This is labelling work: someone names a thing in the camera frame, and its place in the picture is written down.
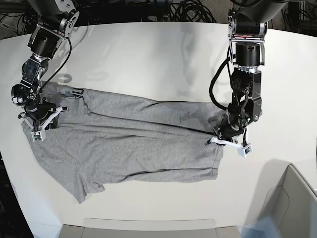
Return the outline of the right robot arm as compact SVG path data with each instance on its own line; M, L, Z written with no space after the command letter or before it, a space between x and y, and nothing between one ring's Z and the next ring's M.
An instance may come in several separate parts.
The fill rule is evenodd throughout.
M32 55L22 66L22 79L12 87L12 102L24 109L19 118L29 118L34 131L47 127L50 116L57 111L54 103L41 98L45 86L43 75L63 40L69 40L80 12L74 0L30 0L38 15L38 23L28 47Z

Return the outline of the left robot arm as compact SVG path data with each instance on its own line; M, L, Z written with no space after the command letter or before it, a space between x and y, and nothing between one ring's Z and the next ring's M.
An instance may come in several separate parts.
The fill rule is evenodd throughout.
M262 112L261 77L258 69L265 63L264 38L268 22L287 4L285 0L247 0L234 2L237 9L228 13L229 47L227 58L211 80L209 94L215 106L226 114L213 132L219 140L230 141L243 134ZM213 87L224 67L233 64L229 75L232 98L228 106L215 99Z

